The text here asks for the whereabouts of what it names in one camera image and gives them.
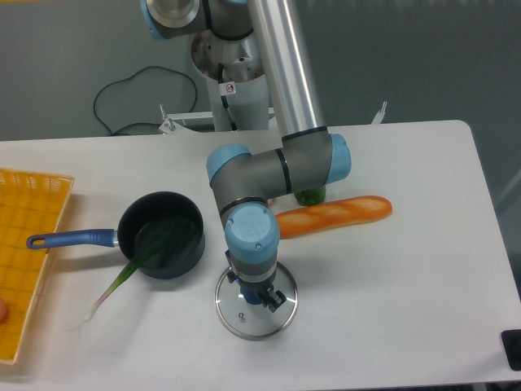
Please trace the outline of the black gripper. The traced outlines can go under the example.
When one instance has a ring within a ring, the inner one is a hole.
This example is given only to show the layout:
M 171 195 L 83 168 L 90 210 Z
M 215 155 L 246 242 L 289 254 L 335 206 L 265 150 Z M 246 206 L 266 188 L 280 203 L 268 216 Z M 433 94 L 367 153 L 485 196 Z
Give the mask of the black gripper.
M 260 301 L 271 312 L 275 312 L 286 302 L 286 296 L 280 290 L 274 289 L 277 262 L 261 275 L 246 275 L 235 268 L 234 257 L 229 250 L 225 251 L 225 257 L 229 264 L 225 278 L 229 283 L 239 285 L 245 301 Z

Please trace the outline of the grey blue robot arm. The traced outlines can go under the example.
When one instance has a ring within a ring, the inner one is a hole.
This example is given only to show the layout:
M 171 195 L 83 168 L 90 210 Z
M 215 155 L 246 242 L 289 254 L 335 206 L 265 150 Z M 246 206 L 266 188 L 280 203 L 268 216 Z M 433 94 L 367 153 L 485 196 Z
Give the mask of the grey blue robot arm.
M 282 146 L 254 154 L 229 144 L 207 160 L 225 231 L 229 278 L 252 305 L 277 310 L 274 288 L 282 226 L 269 200 L 346 178 L 345 139 L 322 115 L 294 1 L 144 1 L 153 37 L 193 35 L 191 56 L 207 79 L 218 130 L 253 130 L 274 111 Z

